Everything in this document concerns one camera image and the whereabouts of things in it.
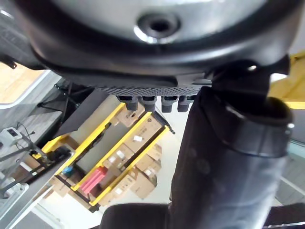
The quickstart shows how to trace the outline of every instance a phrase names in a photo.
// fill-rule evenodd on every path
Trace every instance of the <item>cardboard box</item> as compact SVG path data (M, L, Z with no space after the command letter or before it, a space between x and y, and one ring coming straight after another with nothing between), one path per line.
M102 165L106 168L110 168L112 166L109 160L105 160Z
M114 199L115 199L114 194L112 192L109 192L99 201L99 204L105 207L109 205Z
M122 197L135 183L135 179L127 174L112 190L116 198Z
M54 185L52 188L55 192L57 192L61 197L64 197L68 194L70 191L70 188L65 186L60 180L58 180L56 177L53 177L49 183L51 185Z
M81 181L82 178L83 176L80 174L80 172L74 169L73 174L68 179L66 179L66 181L71 186L75 186L77 183Z
M108 187L108 185L111 184L120 174L121 171L117 167L111 165L108 168L106 176L100 181L101 187L102 188Z
M149 116L136 130L126 139L125 144L133 151L138 150L160 130L162 125L152 116Z
M154 161L143 172L151 179L160 171L160 169L161 163Z
M121 168L133 154L133 151L123 143L113 154L111 154L108 161L117 168Z
M162 157L162 147L155 144L152 149L147 152L147 155L153 158L155 161L159 161Z
M23 162L27 164L30 168L34 169L40 166L40 163L36 161L31 155L26 155Z
M126 106L116 115L116 118L126 127L131 127L139 119L145 108L138 103L138 110L129 111Z
M145 171L153 162L154 162L154 160L153 160L150 156L144 155L144 156L141 158L141 160L140 160L135 166L137 166L137 168L143 172L143 171Z
M131 191L136 194L139 198L145 199L155 189L153 184L145 175L141 172L137 174L136 181L131 187Z

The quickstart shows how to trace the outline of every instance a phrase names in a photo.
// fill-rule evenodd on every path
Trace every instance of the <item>screw hole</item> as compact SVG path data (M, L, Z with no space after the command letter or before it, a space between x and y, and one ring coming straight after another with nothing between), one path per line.
M156 32L166 32L170 29L170 26L171 25L166 20L152 21L150 24L151 30Z

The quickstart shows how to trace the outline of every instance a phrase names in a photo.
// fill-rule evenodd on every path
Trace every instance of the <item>black cable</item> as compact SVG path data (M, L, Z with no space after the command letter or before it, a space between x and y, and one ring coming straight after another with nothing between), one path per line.
M28 129L25 127L25 125L24 125L24 124L22 124L21 122L17 122L16 129L18 129L19 125L23 126L23 128L24 128L24 129L25 129L25 131L27 132L27 135L28 135L28 137L29 137L30 141L32 141L31 136L30 136L30 134L29 134L29 132L28 132Z

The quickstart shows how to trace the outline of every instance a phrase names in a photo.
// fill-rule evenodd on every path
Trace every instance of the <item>white wall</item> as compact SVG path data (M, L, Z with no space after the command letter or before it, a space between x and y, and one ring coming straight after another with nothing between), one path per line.
M290 49L290 53L298 53L300 51L305 51L305 6L303 10L303 17L301 21L301 25L299 28L298 35L295 39L294 44L292 45Z

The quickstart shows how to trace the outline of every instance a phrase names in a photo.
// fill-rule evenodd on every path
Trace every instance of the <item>black plastic housing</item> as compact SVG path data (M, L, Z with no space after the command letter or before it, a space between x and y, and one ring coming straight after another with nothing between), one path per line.
M223 64L273 64L286 55L304 3L270 0L243 22L209 37L148 45L90 29L50 0L13 2L16 19L45 66L76 83L116 88L191 87L196 80L194 73Z

